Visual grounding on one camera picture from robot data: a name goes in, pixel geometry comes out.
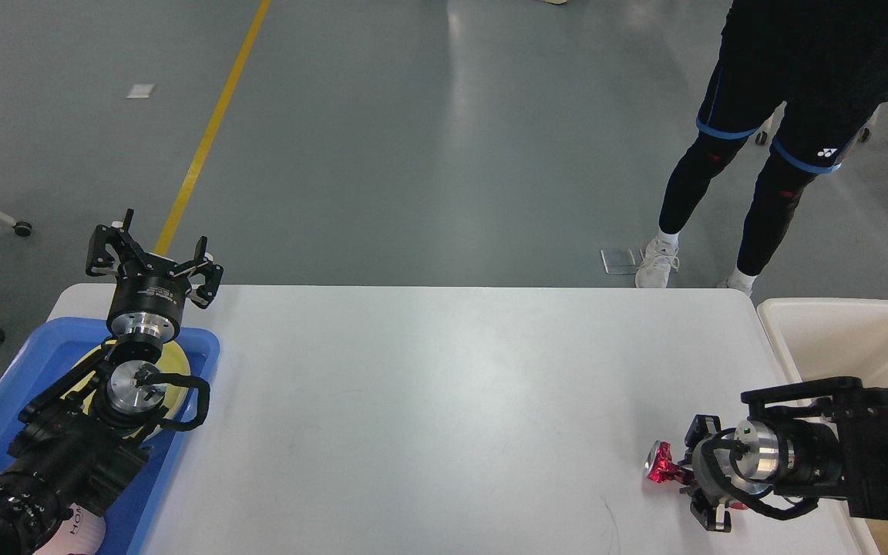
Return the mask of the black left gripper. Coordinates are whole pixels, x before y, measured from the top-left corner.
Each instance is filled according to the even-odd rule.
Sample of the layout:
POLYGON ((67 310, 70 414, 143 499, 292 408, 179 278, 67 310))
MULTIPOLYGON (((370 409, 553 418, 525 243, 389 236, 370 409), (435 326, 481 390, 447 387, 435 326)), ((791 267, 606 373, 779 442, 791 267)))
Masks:
POLYGON ((208 252, 207 237, 200 237, 193 259, 176 263, 170 278, 147 274, 147 253, 130 234, 134 210, 126 210, 112 224, 96 225, 89 236, 85 263, 88 277, 115 278, 106 327, 114 336, 145 333, 162 343, 176 340, 182 327, 186 299, 201 309, 217 298, 224 267, 208 252))

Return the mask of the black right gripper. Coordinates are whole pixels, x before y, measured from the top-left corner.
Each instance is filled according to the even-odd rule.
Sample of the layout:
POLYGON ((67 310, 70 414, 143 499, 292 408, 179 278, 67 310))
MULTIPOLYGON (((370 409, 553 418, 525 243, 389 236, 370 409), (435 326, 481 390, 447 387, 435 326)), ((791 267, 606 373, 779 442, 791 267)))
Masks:
POLYGON ((742 475, 744 463, 738 451, 726 442, 735 442, 735 433, 722 432, 718 415, 697 414, 684 436, 688 467, 695 475, 691 515, 709 533, 730 533, 729 506, 744 506, 746 498, 760 500, 771 494, 772 485, 742 475))

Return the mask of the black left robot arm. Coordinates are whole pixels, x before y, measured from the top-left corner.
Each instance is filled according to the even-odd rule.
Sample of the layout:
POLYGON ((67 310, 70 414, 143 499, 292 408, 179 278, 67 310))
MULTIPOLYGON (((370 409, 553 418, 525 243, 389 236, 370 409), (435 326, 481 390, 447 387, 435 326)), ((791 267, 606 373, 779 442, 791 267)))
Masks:
POLYGON ((182 330, 187 300, 207 308, 216 298, 223 267, 207 237, 186 262, 145 251, 131 221, 128 210, 89 237, 86 274, 114 277, 108 337, 18 412, 13 462, 0 472, 0 554, 42 548, 74 506, 102 516, 148 463, 148 436, 207 419, 207 380, 158 361, 182 330))

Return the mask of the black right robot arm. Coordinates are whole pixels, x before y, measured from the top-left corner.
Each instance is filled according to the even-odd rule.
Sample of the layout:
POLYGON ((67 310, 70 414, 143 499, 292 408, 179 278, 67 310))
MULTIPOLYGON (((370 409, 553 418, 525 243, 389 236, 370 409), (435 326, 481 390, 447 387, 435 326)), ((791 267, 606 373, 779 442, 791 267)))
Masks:
POLYGON ((681 492, 705 530, 729 533, 734 505, 789 521, 824 499, 857 519, 888 521, 888 388, 828 377, 741 400, 749 413, 739 425, 696 415, 684 439, 681 492))

